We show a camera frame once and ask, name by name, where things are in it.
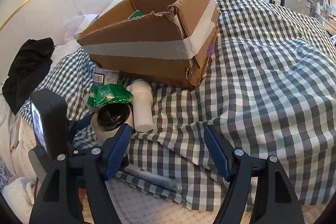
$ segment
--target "black garment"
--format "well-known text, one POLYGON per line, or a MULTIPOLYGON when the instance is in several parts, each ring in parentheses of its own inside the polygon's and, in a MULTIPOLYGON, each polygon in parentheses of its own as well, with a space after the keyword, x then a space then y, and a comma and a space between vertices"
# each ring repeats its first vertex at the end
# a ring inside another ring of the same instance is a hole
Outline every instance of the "black garment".
POLYGON ((50 37, 29 39, 19 49, 2 88, 2 94, 14 114, 48 74, 53 51, 54 42, 50 37))

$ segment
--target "bed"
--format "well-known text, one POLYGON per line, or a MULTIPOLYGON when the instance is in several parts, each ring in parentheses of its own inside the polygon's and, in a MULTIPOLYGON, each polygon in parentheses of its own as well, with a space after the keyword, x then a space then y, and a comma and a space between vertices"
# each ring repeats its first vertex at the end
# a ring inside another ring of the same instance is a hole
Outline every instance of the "bed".
MULTIPOLYGON (((303 209, 308 223, 335 192, 336 48, 328 34, 314 18, 259 0, 217 3, 218 42, 201 85, 188 91, 153 83, 156 127, 132 135, 128 149, 134 165, 175 179, 178 190, 119 172, 107 185, 123 223, 213 221, 227 184, 204 146, 207 124, 251 156, 277 155, 300 203, 315 205, 303 209)), ((88 113, 84 98, 94 67, 79 48, 61 59, 38 89, 62 95, 68 118, 80 119, 88 113)), ((125 85, 131 81, 121 80, 125 85)), ((33 136, 28 102, 20 117, 20 140, 28 143, 25 140, 33 136)), ((10 115, 7 119, 17 124, 10 115)), ((11 143, 17 126, 7 130, 11 143)), ((77 148, 95 145, 90 127, 77 133, 77 148)), ((251 186, 247 209, 253 204, 256 180, 251 186)))

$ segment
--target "white bottle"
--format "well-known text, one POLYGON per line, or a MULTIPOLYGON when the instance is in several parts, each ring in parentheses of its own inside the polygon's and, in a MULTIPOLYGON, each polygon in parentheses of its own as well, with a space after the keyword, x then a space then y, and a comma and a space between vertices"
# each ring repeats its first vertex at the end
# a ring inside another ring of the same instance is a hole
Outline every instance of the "white bottle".
POLYGON ((153 95, 151 86, 144 80, 135 80, 127 87, 133 94, 134 128, 138 132, 147 132, 154 128, 152 116, 153 95))

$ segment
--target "checkered bedsheet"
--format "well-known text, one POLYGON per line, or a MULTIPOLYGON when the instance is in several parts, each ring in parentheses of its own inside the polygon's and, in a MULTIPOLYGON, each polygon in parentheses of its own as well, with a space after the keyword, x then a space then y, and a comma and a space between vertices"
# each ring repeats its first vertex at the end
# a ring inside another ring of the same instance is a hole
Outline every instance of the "checkered bedsheet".
MULTIPOLYGON (((227 184, 203 142, 213 124, 251 156, 276 155, 301 204, 324 203, 335 192, 336 50, 316 19, 258 0, 217 0, 215 52, 195 90, 152 84, 156 127, 135 133, 130 161, 178 183, 170 192, 119 172, 117 177, 195 210, 218 210, 227 184)), ((83 98, 94 64, 85 51, 65 57, 41 83, 66 98, 68 118, 88 113, 83 98)), ((31 124, 28 102, 22 117, 31 124)), ((96 145, 90 127, 76 146, 96 145)), ((251 195, 256 180, 251 181, 251 195)))

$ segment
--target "cardboard box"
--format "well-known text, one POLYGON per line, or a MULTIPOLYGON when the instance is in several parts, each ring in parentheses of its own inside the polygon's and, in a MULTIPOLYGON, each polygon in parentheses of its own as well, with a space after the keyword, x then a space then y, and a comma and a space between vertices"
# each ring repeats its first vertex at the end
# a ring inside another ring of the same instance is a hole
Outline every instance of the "cardboard box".
POLYGON ((123 0, 77 39, 100 67, 191 89, 217 37, 215 0, 123 0), (135 11, 145 15, 128 19, 135 11))

